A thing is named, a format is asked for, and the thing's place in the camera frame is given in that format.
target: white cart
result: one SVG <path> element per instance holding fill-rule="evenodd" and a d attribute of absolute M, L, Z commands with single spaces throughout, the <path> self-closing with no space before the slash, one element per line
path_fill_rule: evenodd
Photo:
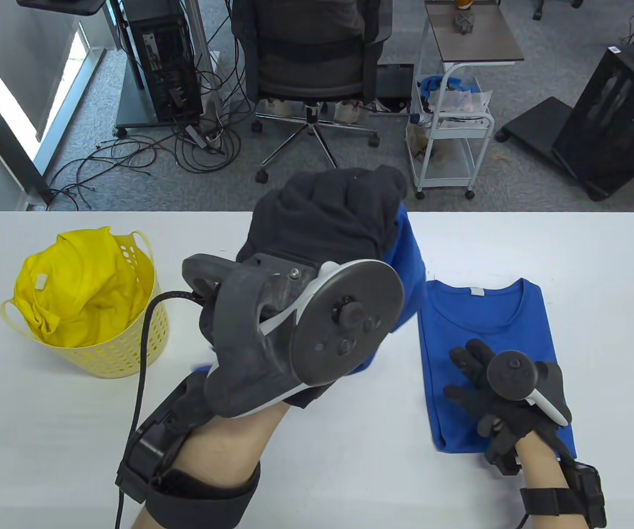
<path fill-rule="evenodd" d="M 429 0 L 425 2 L 427 18 L 422 30 L 417 68 L 413 78 L 412 103 L 410 104 L 410 122 L 407 125 L 405 141 L 413 135 L 412 127 L 424 128 L 428 141 L 423 154 L 413 155 L 408 146 L 410 167 L 417 192 L 415 197 L 425 197 L 424 187 L 465 187 L 465 197 L 473 199 L 473 186 L 478 178 L 483 157 L 491 136 L 495 131 L 495 119 L 488 108 L 481 112 L 442 111 L 445 90 L 438 91 L 437 102 L 427 113 L 422 108 L 418 83 L 431 75 L 442 75 L 441 87 L 448 86 L 451 77 L 466 66 L 510 66 L 523 59 L 522 53 L 508 27 L 495 0 L 486 2 L 476 0 L 476 17 L 473 33 L 461 35 L 453 25 L 456 12 L 454 2 L 450 0 Z M 427 36 L 430 28 L 437 40 L 438 71 L 422 73 L 425 58 Z M 427 125 L 418 124 L 426 117 Z M 447 120 L 461 123 L 456 128 L 448 128 Z M 469 139 L 483 139 L 483 146 L 476 159 L 471 152 Z"/>

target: black glove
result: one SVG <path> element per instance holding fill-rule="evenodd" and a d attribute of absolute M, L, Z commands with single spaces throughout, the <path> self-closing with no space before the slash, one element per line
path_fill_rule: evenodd
<path fill-rule="evenodd" d="M 460 405 L 478 423 L 478 433 L 491 438 L 486 459 L 503 474 L 517 474 L 515 443 L 535 430 L 562 458 L 573 457 L 556 434 L 558 425 L 546 413 L 527 401 L 508 401 L 488 383 L 487 369 L 495 353 L 477 338 L 449 353 L 451 361 L 473 383 L 474 390 L 446 386 L 445 397 Z"/>
<path fill-rule="evenodd" d="M 398 238 L 397 216 L 408 184 L 392 167 L 330 169 L 299 173 L 282 189 L 267 192 L 253 211 L 248 239 L 236 256 L 255 253 L 321 264 L 358 259 L 382 260 Z M 202 311 L 202 334 L 213 341 L 212 309 Z M 312 387 L 285 399 L 306 408 L 331 384 Z"/>

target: computer tower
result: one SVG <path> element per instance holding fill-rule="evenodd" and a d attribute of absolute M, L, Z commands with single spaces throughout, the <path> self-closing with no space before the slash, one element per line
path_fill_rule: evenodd
<path fill-rule="evenodd" d="M 202 98 L 180 0 L 123 0 L 123 8 L 156 118 L 196 120 Z"/>
<path fill-rule="evenodd" d="M 608 48 L 552 152 L 594 199 L 634 177 L 634 45 Z"/>

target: clothing tag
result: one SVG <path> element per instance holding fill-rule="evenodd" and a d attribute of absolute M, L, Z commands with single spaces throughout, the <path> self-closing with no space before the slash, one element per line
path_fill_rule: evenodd
<path fill-rule="evenodd" d="M 35 280 L 35 290 L 43 290 L 47 285 L 47 274 L 38 274 Z"/>

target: yellow plastic basket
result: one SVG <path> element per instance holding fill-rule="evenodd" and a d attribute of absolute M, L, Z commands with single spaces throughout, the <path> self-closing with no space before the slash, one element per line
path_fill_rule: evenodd
<path fill-rule="evenodd" d="M 150 257 L 138 248 L 135 235 L 143 239 Z M 158 275 L 153 264 L 153 250 L 150 247 L 148 237 L 140 231 L 113 237 L 118 242 L 123 255 L 136 270 L 138 277 L 145 280 L 152 279 L 154 285 L 153 293 L 148 297 L 145 308 L 133 320 L 133 323 L 118 336 L 111 338 L 107 342 L 88 347 L 65 348 L 51 346 L 40 342 L 30 330 L 23 330 L 10 320 L 7 314 L 7 305 L 14 306 L 12 300 L 6 300 L 1 305 L 1 317 L 11 328 L 24 335 L 24 337 L 35 340 L 54 351 L 62 358 L 65 358 L 65 360 L 69 360 L 88 373 L 101 378 L 128 377 L 128 375 L 133 375 L 140 370 L 140 332 L 143 328 L 143 317 L 145 317 L 145 311 L 148 309 L 150 300 L 160 293 Z M 150 334 L 148 335 L 148 365 L 153 363 L 165 349 L 169 331 L 167 311 L 163 305 L 158 305 L 153 310 L 153 319 L 151 319 Z"/>

